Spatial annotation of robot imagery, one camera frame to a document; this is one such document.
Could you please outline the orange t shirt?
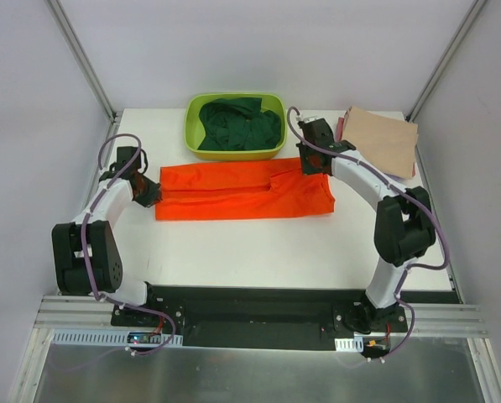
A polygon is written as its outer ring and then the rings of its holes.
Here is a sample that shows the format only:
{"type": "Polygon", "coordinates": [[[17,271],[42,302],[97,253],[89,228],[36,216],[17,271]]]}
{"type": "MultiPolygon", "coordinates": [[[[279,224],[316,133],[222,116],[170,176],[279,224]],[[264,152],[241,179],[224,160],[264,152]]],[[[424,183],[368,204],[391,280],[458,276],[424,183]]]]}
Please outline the orange t shirt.
{"type": "Polygon", "coordinates": [[[331,214],[326,175],[304,175],[297,158],[163,167],[158,221],[297,218],[331,214]]]}

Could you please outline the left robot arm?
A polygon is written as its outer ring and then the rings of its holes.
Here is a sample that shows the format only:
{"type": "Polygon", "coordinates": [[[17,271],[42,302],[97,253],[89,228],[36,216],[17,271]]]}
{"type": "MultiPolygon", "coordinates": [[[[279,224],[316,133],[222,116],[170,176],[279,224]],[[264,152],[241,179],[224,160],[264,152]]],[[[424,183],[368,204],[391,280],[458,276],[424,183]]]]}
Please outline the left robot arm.
{"type": "Polygon", "coordinates": [[[159,307],[149,299],[147,282],[124,273],[113,229],[131,203],[150,208],[161,201],[160,184],[146,176],[148,167],[144,150],[117,148],[115,162],[102,172],[85,209],[73,221],[55,225],[51,233],[61,294],[129,304],[130,317],[142,327],[157,321],[159,307]]]}

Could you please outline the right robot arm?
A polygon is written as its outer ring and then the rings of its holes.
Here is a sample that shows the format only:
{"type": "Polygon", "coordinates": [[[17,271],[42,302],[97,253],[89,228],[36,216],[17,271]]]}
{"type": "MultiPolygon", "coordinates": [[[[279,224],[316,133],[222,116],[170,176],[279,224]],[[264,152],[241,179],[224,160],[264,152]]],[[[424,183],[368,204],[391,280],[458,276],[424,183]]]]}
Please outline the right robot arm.
{"type": "Polygon", "coordinates": [[[323,118],[298,118],[297,148],[306,175],[326,174],[353,189],[376,214],[373,244],[378,263],[360,302],[344,323],[359,332],[378,331],[398,307],[410,269],[436,241],[427,191],[389,179],[346,140],[337,142],[323,118]]]}

